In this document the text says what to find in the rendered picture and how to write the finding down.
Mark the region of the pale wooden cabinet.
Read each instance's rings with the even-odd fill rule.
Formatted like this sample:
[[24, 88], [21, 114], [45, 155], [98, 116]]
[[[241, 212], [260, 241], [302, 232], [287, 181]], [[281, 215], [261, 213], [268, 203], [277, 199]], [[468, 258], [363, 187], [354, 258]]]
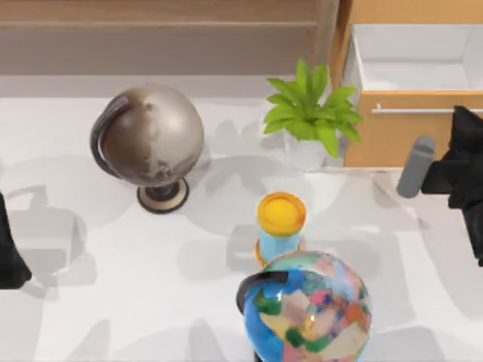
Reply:
[[333, 87], [342, 80], [355, 24], [483, 24], [483, 0], [340, 0], [329, 60]]

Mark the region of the grey drawer inside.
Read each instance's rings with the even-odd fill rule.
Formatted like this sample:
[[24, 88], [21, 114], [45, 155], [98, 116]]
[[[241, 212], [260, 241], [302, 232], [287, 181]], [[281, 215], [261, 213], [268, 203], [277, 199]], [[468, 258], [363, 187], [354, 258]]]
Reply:
[[343, 84], [361, 91], [483, 90], [483, 24], [358, 24]]

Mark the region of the brown wooden shelf cupboard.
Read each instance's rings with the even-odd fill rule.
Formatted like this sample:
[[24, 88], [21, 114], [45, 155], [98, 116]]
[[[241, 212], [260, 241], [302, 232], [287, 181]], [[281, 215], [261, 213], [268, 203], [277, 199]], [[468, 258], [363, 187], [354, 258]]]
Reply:
[[340, 0], [0, 0], [0, 75], [287, 75]]

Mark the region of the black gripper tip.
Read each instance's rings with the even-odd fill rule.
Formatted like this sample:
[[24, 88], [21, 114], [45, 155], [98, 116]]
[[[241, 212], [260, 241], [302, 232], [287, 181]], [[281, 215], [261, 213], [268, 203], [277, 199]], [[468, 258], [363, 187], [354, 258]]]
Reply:
[[18, 290], [32, 278], [11, 234], [5, 199], [0, 192], [0, 290]]

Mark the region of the pale wooden drawer front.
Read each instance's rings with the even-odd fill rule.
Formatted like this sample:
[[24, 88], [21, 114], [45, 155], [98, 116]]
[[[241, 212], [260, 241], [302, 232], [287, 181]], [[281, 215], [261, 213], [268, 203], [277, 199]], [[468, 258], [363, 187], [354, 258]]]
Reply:
[[452, 114], [374, 114], [380, 104], [384, 108], [454, 109], [465, 106], [483, 117], [483, 90], [364, 90], [358, 98], [357, 110], [363, 121], [356, 125], [360, 140], [349, 141], [346, 167], [402, 167], [419, 136], [435, 142], [435, 157], [448, 150]]

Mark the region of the colourful globe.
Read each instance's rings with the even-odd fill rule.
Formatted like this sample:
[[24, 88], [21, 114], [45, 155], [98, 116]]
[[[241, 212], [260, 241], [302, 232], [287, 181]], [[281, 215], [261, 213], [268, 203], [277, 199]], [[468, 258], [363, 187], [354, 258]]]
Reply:
[[239, 285], [256, 362], [360, 362], [372, 310], [363, 280], [320, 251], [286, 253]]

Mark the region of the green plant in white pot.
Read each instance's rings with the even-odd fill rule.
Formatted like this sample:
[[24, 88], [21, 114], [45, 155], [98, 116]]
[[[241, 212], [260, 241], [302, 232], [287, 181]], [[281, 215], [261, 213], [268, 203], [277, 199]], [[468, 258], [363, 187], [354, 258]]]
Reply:
[[357, 88], [341, 86], [324, 95], [329, 85], [325, 64], [310, 68], [300, 58], [295, 78], [268, 78], [276, 92], [266, 100], [272, 104], [263, 124], [265, 135], [283, 132], [287, 163], [303, 172], [316, 172], [329, 158], [339, 158], [340, 138], [359, 141], [355, 125], [362, 117], [350, 97]]

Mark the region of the yellow and blue hourglass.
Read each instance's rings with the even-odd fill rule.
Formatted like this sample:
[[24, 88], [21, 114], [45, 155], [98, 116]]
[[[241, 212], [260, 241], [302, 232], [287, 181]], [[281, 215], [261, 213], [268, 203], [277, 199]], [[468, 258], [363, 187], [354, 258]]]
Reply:
[[257, 206], [258, 262], [265, 266], [279, 256], [301, 250], [300, 231], [306, 222], [305, 204], [288, 192], [273, 192]]

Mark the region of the grey brown globe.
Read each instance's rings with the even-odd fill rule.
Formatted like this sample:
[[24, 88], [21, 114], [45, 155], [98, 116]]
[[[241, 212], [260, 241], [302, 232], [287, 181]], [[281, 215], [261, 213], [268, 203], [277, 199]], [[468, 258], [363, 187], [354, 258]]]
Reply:
[[172, 87], [145, 84], [113, 97], [90, 133], [96, 164], [137, 187], [140, 206], [171, 213], [189, 196], [186, 175], [205, 142], [202, 119], [188, 97]]

